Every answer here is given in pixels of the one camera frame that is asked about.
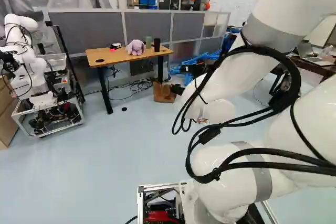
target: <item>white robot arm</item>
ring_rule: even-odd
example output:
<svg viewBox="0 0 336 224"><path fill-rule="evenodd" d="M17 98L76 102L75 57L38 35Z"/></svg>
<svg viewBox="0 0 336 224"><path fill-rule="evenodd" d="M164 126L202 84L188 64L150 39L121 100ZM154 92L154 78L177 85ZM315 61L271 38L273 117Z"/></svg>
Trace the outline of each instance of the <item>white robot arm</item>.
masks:
<svg viewBox="0 0 336 224"><path fill-rule="evenodd" d="M4 61L4 69L16 76L11 85L20 99L29 98L34 93L48 91L43 75L47 62L35 57L31 47L31 36L23 33L23 30L35 29L37 29L37 22L31 18L15 14L5 16L6 44L0 47L0 52L2 52L2 58L7 59Z"/></svg>
<svg viewBox="0 0 336 224"><path fill-rule="evenodd" d="M336 6L332 3L332 0L259 0L242 34L249 44L267 46L280 53L290 52L326 16L335 13ZM236 39L233 52L245 45L243 39L241 36ZM184 116L179 113L181 125L173 133L180 129L187 131L189 127L182 126L187 119L190 123L191 119L208 119L216 123L214 130L208 133L209 139L199 138L198 143L208 142L220 133L216 130L227 126L223 122L235 117L234 105L227 98L251 89L277 64L274 58L254 52L232 53L206 84L203 83L206 74L196 79L198 91L194 83L186 87L180 106L191 104L182 106L188 108ZM186 168L195 179L193 193L207 212L216 221L235 223L254 202L306 186L335 187L335 97L336 76L283 110L268 130L265 141L206 146L191 156L196 147L192 141L202 133L199 130L189 145ZM183 210L186 223L203 223L195 206L184 205Z"/></svg>

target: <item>pink stuffed animal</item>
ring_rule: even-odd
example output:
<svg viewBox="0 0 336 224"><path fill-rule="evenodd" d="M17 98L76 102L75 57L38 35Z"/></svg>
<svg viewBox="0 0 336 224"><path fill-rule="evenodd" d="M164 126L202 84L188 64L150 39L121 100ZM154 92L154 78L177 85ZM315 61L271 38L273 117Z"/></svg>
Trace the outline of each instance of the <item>pink stuffed animal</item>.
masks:
<svg viewBox="0 0 336 224"><path fill-rule="evenodd" d="M126 51L129 55L141 55L145 51L145 44L141 40L134 39L126 46Z"/></svg>

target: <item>floor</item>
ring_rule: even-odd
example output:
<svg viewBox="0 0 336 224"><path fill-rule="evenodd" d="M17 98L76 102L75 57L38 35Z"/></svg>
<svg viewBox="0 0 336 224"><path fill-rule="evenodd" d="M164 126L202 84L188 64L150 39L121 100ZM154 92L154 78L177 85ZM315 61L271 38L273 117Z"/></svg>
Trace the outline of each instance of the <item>floor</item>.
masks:
<svg viewBox="0 0 336 224"><path fill-rule="evenodd" d="M237 113L267 104L272 79L269 75L254 91L232 99ZM303 93L311 88L302 85ZM116 90L113 97L128 92ZM114 113L107 115L100 93L86 100L84 125L42 140L18 131L10 149L0 152L0 223L122 224L136 215L138 185L188 178L186 146L199 126L173 136L174 104L153 102L149 89L113 102ZM211 144L262 138L270 122L227 129ZM269 203L283 224L334 223L336 218L334 188L301 191Z"/></svg>

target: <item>green cup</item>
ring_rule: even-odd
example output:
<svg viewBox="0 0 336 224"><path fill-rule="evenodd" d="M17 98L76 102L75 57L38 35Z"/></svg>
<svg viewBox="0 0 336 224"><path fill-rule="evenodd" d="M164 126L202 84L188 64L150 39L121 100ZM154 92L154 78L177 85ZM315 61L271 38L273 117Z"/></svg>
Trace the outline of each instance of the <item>green cup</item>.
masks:
<svg viewBox="0 0 336 224"><path fill-rule="evenodd" d="M146 48L151 48L152 47L152 41L153 41L152 36L146 36L145 40L146 40Z"/></svg>

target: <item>blue bin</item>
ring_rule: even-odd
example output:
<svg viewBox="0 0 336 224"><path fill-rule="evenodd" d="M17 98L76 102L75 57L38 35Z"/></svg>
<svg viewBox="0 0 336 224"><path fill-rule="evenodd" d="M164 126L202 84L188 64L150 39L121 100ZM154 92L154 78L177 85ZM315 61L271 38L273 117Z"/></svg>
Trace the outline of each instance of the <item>blue bin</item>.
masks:
<svg viewBox="0 0 336 224"><path fill-rule="evenodd" d="M148 0L149 5L156 5L156 0Z"/></svg>
<svg viewBox="0 0 336 224"><path fill-rule="evenodd" d="M148 0L139 0L139 4L140 5L147 5L148 4Z"/></svg>

